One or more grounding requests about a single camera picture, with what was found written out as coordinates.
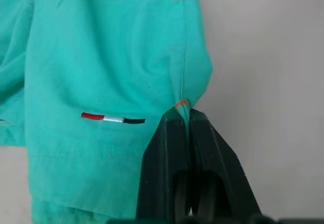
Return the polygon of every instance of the wrinkled fabric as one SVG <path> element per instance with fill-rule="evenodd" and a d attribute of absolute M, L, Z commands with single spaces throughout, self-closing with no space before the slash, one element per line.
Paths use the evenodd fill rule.
<path fill-rule="evenodd" d="M 27 147 L 33 222 L 134 218 L 162 114 L 185 99 L 187 123 L 210 79 L 198 1 L 0 0 L 0 19 L 0 144 Z"/>

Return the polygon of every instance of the red stripe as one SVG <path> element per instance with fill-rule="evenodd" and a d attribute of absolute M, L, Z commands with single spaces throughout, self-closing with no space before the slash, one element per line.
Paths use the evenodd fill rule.
<path fill-rule="evenodd" d="M 82 118 L 86 118 L 86 119 L 95 119 L 95 120 L 103 120 L 103 117 L 105 117 L 104 115 L 100 115 L 100 114 L 88 114 L 83 112 L 81 114 Z"/>

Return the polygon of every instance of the white stripe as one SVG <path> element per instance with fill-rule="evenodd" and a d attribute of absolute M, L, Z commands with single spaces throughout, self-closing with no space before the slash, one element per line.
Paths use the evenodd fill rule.
<path fill-rule="evenodd" d="M 103 117 L 104 121 L 112 121 L 112 122 L 119 122 L 119 123 L 123 123 L 124 118 L 114 118 L 114 117 L 108 117 L 108 116 L 104 116 Z"/>

